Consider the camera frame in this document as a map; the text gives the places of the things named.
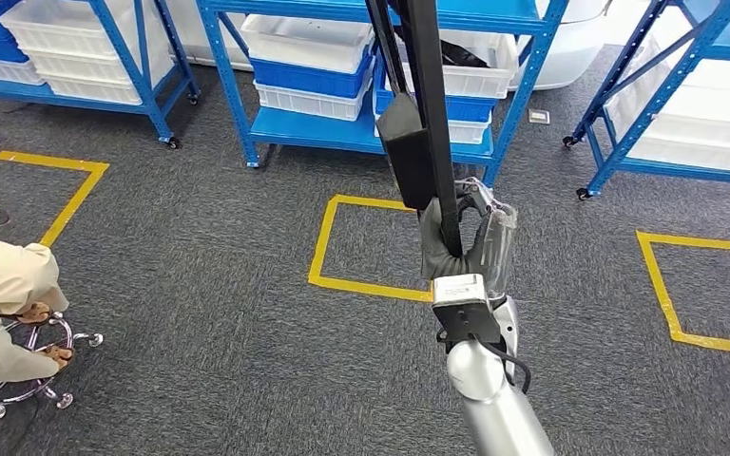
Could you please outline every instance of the floor marking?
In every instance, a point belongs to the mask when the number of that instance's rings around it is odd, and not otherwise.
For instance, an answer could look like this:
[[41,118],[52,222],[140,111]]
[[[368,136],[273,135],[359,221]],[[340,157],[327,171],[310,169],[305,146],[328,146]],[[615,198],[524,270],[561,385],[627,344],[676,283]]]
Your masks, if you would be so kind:
[[3,162],[17,162],[23,164],[33,164],[37,166],[47,166],[51,168],[70,169],[74,171],[87,171],[88,177],[80,185],[80,188],[74,193],[74,196],[68,200],[66,207],[63,211],[57,215],[51,226],[43,234],[40,239],[40,244],[47,247],[51,247],[51,244],[60,236],[63,228],[66,227],[68,221],[80,208],[85,198],[90,194],[93,187],[102,178],[107,168],[110,166],[108,163],[101,163],[98,161],[84,161],[84,160],[73,160],[63,159],[60,157],[49,157],[46,155],[37,154],[26,154],[22,152],[0,152],[0,161]]
[[352,204],[357,206],[379,207],[383,209],[414,212],[414,209],[405,207],[401,201],[392,199],[334,195],[331,199],[329,199],[329,203],[326,205],[326,212],[323,214],[323,221],[320,223],[320,233],[317,235],[317,244],[315,245],[315,256],[312,258],[312,265],[309,267],[309,283],[318,285],[318,287],[331,288],[333,290],[341,290],[345,292],[408,299],[410,301],[432,302],[431,291],[390,287],[369,282],[359,282],[356,280],[324,277],[320,274],[323,269],[323,260],[326,257],[326,249],[329,246],[329,236],[332,234],[332,225],[334,225],[335,222],[337,207],[340,204]]
[[667,294],[667,287],[664,286],[662,271],[659,270],[659,265],[656,262],[656,256],[653,254],[652,247],[652,244],[654,243],[662,243],[681,245],[685,247],[730,250],[730,240],[659,235],[645,233],[642,231],[637,231],[637,239],[639,240],[640,247],[643,251],[644,263],[647,266],[648,273],[650,274],[650,281],[653,283],[653,289],[656,291],[656,297],[659,299],[659,305],[662,307],[664,318],[667,320],[667,327],[670,330],[670,338],[677,342],[697,345],[707,349],[730,352],[730,339],[690,334],[683,331],[679,317],[676,315],[676,310],[673,308],[673,302]]

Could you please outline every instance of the black cable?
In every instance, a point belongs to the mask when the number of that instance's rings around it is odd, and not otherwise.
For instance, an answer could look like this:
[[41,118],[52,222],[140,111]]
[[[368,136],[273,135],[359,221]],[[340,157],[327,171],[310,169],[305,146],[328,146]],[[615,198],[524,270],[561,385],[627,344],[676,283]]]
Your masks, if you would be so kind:
[[474,340],[476,340],[477,342],[479,342],[480,345],[482,345],[483,347],[485,347],[486,349],[488,349],[489,352],[491,352],[491,353],[499,356],[504,361],[510,361],[511,363],[515,364],[516,366],[519,366],[519,368],[521,368],[522,371],[525,372],[525,383],[522,384],[522,392],[524,394],[527,394],[528,393],[528,389],[530,388],[530,380],[532,378],[532,375],[530,374],[530,368],[528,368],[528,365],[526,365],[521,359],[516,358],[515,356],[511,356],[511,355],[509,355],[509,354],[507,354],[507,353],[505,353],[505,352],[503,352],[501,350],[497,350],[491,344],[487,344],[487,343],[483,342],[482,340],[480,340],[479,337],[477,337],[477,334],[470,333],[469,335],[471,337],[473,337]]
[[24,433],[21,434],[21,437],[19,437],[12,444],[12,446],[10,446],[10,451],[8,451],[7,454],[17,454],[18,447],[24,443],[24,440],[27,438],[27,435],[29,434],[29,430],[32,428],[32,425],[34,425],[34,423],[35,423],[35,419],[37,418],[38,411],[40,410],[40,400],[37,398],[37,395],[32,395],[32,399],[35,400],[35,411],[32,413],[32,417],[29,419],[27,426],[24,428]]

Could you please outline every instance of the sandal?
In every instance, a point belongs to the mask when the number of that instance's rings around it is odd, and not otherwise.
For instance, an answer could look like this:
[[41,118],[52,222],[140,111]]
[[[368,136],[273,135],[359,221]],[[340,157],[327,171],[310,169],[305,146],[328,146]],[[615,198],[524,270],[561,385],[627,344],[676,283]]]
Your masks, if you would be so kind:
[[59,367],[57,373],[67,368],[71,364],[71,358],[74,357],[74,349],[64,349],[56,345],[50,345],[37,353],[56,361]]
[[0,313],[1,318],[17,320],[28,326],[42,326],[51,320],[51,308],[43,302],[33,302],[29,309],[23,313],[5,314]]

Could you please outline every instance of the person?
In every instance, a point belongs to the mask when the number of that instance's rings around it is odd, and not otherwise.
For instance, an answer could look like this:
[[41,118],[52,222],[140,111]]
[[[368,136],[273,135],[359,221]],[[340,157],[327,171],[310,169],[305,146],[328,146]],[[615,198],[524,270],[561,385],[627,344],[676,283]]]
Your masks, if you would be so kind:
[[51,251],[40,244],[19,247],[0,241],[0,382],[47,378],[67,366],[73,351],[49,347],[29,351],[12,343],[2,318],[43,325],[68,301],[57,284],[59,270]]

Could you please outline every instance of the person's foot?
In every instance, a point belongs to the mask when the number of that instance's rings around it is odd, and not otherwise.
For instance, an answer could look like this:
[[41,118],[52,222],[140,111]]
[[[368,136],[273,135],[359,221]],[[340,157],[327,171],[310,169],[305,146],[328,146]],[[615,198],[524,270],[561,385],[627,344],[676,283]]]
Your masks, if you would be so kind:
[[70,364],[71,358],[74,356],[74,350],[61,349],[60,347],[52,345],[51,347],[46,347],[42,351],[39,351],[38,354],[42,354],[55,361],[57,366],[60,368],[58,370],[59,372]]
[[42,302],[33,302],[25,312],[16,315],[17,320],[25,325],[46,323],[50,316],[51,309]]

